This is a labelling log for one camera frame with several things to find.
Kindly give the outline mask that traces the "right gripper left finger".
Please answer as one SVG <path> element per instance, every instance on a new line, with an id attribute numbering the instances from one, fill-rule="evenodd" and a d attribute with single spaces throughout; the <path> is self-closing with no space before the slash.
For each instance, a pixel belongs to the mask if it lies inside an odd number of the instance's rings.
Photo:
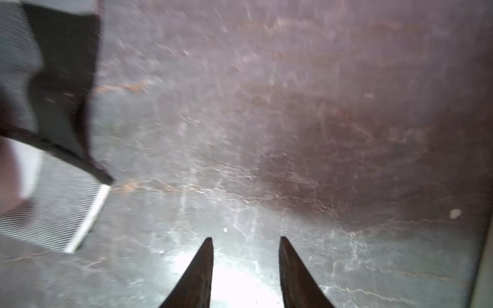
<path id="1" fill-rule="evenodd" d="M 209 308 L 213 281 L 214 246 L 207 237 L 180 280 L 159 308 Z"/>

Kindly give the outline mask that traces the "black white checkered scarf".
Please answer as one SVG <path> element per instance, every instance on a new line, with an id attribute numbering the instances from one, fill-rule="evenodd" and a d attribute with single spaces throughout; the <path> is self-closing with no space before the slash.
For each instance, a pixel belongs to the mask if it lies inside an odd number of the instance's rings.
<path id="1" fill-rule="evenodd" d="M 113 183 L 89 152 L 100 1 L 1 2 L 1 233 L 72 254 Z"/>

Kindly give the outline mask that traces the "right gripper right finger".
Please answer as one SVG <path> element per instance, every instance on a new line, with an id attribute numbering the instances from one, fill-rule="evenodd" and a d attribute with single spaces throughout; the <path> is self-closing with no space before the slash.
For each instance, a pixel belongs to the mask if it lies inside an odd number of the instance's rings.
<path id="1" fill-rule="evenodd" d="M 279 242 L 279 273 L 284 307 L 335 308 L 285 236 Z"/>

